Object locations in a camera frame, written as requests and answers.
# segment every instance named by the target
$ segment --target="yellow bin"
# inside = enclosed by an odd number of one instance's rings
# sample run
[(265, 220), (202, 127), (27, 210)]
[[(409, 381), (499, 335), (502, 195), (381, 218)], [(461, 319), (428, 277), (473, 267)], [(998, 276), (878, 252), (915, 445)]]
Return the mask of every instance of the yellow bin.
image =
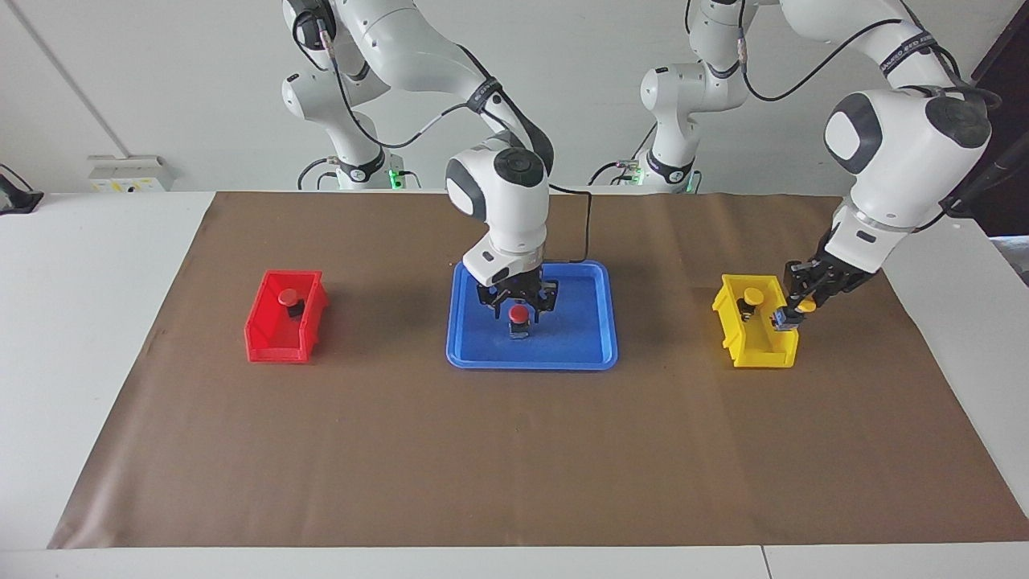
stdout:
[[(779, 278), (774, 275), (722, 275), (721, 291), (712, 310), (718, 313), (725, 334), (722, 348), (733, 357), (736, 368), (792, 368), (800, 334), (796, 330), (776, 332), (775, 311), (786, 305)], [(753, 309), (743, 321), (745, 310)]]

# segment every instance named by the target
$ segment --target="cap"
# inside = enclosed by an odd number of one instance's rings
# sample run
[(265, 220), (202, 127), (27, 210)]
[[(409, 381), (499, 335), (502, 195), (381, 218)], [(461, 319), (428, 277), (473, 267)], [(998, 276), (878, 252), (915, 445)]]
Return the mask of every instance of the cap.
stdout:
[(525, 324), (529, 322), (529, 309), (523, 306), (522, 304), (516, 304), (511, 306), (509, 313), (507, 313), (507, 318), (510, 319), (511, 324)]
[(743, 291), (743, 301), (748, 306), (759, 306), (765, 303), (765, 294), (756, 287), (747, 287)]
[(818, 310), (818, 305), (815, 304), (815, 300), (812, 298), (805, 298), (803, 302), (796, 305), (796, 310), (801, 314), (811, 314)]
[(295, 306), (300, 301), (300, 295), (296, 293), (296, 289), (290, 287), (289, 289), (283, 289), (279, 292), (279, 303), (287, 309)]

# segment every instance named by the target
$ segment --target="plastic container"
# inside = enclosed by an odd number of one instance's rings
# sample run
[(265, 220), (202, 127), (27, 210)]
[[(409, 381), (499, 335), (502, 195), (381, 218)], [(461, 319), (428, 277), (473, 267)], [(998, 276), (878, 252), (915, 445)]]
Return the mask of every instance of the plastic container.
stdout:
[(597, 261), (546, 263), (544, 279), (560, 283), (558, 304), (532, 324), (528, 338), (510, 336), (508, 300), (495, 320), (478, 302), (475, 280), (458, 263), (451, 296), (447, 359), (466, 370), (603, 371), (618, 360), (610, 280)]
[[(736, 368), (792, 368), (796, 360), (800, 334), (796, 330), (776, 332), (772, 324), (775, 311), (786, 305), (779, 278), (774, 275), (722, 275), (721, 291), (712, 310), (718, 313), (729, 351)], [(747, 294), (764, 297), (748, 322), (743, 322), (740, 300)]]
[[(286, 296), (289, 302), (281, 302)], [(326, 306), (320, 270), (265, 272), (244, 329), (247, 358), (254, 363), (310, 362)]]

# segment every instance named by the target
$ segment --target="red bin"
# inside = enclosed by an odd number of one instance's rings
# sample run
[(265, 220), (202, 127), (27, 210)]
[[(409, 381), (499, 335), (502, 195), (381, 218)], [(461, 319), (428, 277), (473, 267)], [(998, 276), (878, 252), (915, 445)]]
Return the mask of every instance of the red bin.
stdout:
[(244, 334), (250, 362), (306, 364), (328, 297), (320, 270), (269, 270)]

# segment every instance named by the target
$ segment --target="white wall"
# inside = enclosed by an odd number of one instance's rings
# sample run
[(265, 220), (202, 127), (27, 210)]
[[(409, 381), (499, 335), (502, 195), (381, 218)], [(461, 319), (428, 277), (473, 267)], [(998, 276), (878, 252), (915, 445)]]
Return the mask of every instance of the white wall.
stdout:
[[(135, 154), (159, 154), (176, 189), (291, 188), (310, 159), (331, 152), (314, 124), (290, 115), (282, 78), (304, 70), (278, 0), (13, 2)], [(9, 7), (0, 2), (0, 160), (39, 188), (86, 187), (88, 154), (115, 152)], [(910, 0), (970, 73), (1021, 0)], [(683, 0), (424, 0), (440, 32), (468, 46), (504, 82), (557, 148), (555, 182), (581, 184), (632, 152), (652, 122), (639, 103), (646, 69), (689, 62)], [(791, 85), (829, 51), (796, 37), (777, 7), (749, 38), (759, 89)], [(842, 192), (821, 129), (848, 92), (883, 86), (877, 66), (844, 53), (778, 104), (699, 115), (706, 190)], [(407, 137), (453, 104), (445, 95), (391, 93), (362, 110), (386, 140)], [(401, 154), (426, 186), (447, 158), (487, 134), (456, 113)]]

